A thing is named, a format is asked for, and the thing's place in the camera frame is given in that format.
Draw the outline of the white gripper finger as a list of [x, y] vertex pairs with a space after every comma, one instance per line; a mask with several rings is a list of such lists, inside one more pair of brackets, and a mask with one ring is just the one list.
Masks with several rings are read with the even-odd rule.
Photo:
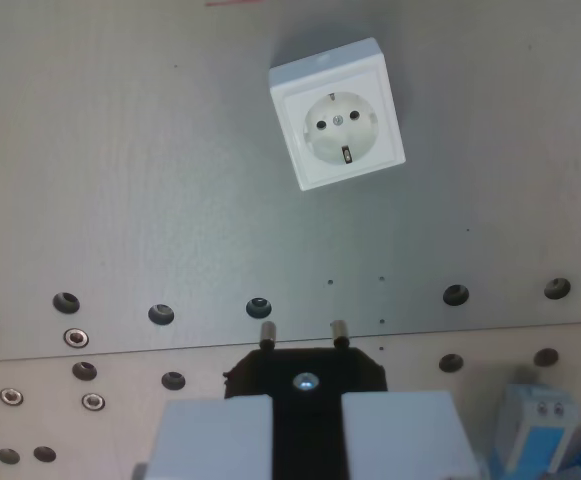
[[272, 478], [272, 399], [260, 395], [169, 402], [145, 477]]
[[480, 469], [447, 391], [342, 396], [351, 479], [478, 479]]

